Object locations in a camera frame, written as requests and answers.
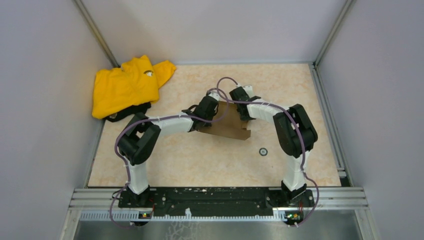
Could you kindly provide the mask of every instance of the metal floor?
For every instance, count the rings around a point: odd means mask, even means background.
[[[80,221],[75,240],[357,240],[362,239],[354,210],[317,211],[301,227],[283,222],[149,222],[121,229],[110,221]]]

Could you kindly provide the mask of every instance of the beige marble table surface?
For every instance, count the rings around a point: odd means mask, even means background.
[[[242,85],[252,85],[257,96],[272,103],[302,104],[318,133],[306,172],[319,186],[341,185],[307,64],[179,65],[173,77],[159,90],[160,100],[146,115],[174,115],[197,104],[224,76]],[[229,80],[224,80],[221,86],[227,93],[234,87]],[[114,153],[114,143],[131,118],[105,122],[88,186],[125,184],[126,171]],[[280,186],[286,156],[275,127],[258,119],[250,121],[247,128],[251,130],[251,137],[245,141],[200,132],[158,139],[147,160],[149,184],[154,187]],[[266,148],[268,155],[261,156],[260,148]]]

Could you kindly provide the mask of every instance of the black cloth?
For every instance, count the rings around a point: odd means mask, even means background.
[[[152,106],[150,102],[142,103],[140,105],[132,105],[125,109],[120,110],[117,113],[114,113],[112,115],[109,115],[105,117],[104,119],[108,120],[109,122],[118,122],[122,119],[124,119],[126,116],[131,114],[136,114],[142,112],[143,114],[146,114],[147,109],[149,109]]]

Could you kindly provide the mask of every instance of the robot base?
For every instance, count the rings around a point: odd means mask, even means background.
[[[281,181],[281,191],[270,192],[269,203],[278,207],[298,207],[298,211],[286,211],[287,225],[300,223],[304,219],[302,208],[312,208],[315,204],[311,190],[306,188],[306,184],[296,190],[290,191]]]
[[[119,196],[120,208],[151,208],[153,207],[153,196],[150,186],[140,194],[135,194],[130,188],[122,191]]]

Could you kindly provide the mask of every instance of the black mounting plate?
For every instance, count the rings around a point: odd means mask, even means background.
[[[151,187],[139,201],[124,190],[119,197],[120,208],[151,208],[154,215],[185,216],[190,208],[193,217],[272,216],[274,207],[289,205],[279,187]],[[301,196],[303,207],[312,207],[312,191]]]

